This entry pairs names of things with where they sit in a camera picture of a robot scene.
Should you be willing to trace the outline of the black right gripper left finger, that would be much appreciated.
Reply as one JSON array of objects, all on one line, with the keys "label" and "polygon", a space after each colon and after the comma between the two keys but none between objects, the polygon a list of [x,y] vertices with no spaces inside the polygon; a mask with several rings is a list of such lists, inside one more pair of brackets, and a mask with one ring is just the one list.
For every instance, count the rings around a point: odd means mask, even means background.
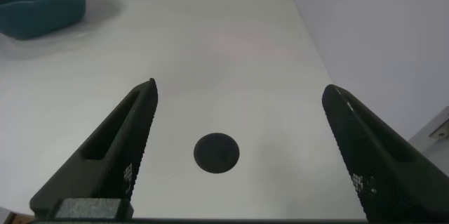
[{"label": "black right gripper left finger", "polygon": [[130,200],[157,103],[154,79],[134,87],[31,198],[34,215],[66,198]]}]

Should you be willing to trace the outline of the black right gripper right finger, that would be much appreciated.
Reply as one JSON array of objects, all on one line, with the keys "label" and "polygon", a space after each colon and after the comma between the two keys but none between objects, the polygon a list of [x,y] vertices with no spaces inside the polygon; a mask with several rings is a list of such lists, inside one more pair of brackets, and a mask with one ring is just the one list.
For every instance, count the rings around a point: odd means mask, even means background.
[{"label": "black right gripper right finger", "polygon": [[369,221],[447,221],[448,176],[347,90],[322,106]]}]

